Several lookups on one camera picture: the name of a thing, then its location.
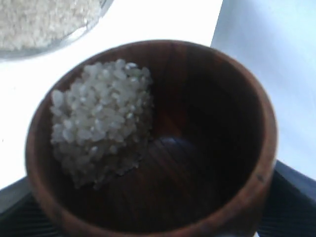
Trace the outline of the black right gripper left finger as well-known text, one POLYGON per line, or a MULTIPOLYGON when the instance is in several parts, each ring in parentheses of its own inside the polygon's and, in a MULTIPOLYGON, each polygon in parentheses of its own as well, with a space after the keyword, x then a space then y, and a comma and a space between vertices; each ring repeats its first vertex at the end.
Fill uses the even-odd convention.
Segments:
POLYGON ((0 191, 2 237, 57 237, 58 230, 39 208, 26 178, 0 191))

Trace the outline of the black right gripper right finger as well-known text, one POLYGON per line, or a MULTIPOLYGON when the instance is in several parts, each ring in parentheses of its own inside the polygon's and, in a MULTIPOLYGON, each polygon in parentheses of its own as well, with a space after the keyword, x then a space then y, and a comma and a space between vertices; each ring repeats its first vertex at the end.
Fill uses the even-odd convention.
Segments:
POLYGON ((316 237, 315 180, 277 161, 258 234, 316 237))

